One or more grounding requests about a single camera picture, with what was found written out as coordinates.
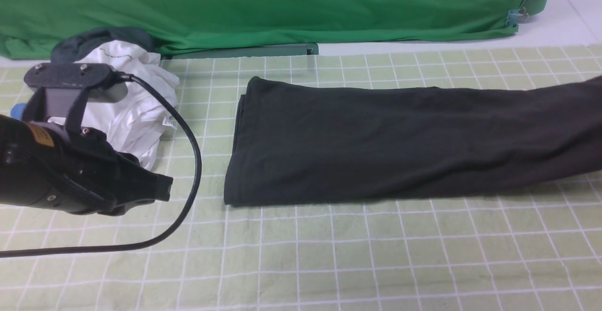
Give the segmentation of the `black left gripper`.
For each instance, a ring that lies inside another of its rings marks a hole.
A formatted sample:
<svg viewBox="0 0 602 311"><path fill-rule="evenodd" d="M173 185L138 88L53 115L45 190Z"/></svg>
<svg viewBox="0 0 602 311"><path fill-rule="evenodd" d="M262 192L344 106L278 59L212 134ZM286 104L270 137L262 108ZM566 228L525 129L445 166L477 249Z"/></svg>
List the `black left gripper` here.
<svg viewBox="0 0 602 311"><path fill-rule="evenodd" d="M116 152L99 131L74 135L55 124L29 123L38 144L28 163L37 195L33 207L73 215L123 216L132 208L171 198L172 177L142 167Z"/></svg>

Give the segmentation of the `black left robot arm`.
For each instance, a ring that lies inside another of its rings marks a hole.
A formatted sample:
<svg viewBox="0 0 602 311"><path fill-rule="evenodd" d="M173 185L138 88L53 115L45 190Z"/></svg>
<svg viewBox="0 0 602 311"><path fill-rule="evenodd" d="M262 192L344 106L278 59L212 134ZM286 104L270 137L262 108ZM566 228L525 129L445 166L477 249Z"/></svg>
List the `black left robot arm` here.
<svg viewBox="0 0 602 311"><path fill-rule="evenodd" d="M122 216L129 209L167 202L173 179L144 169L117 152L104 132L33 124L1 117L1 203L73 215Z"/></svg>

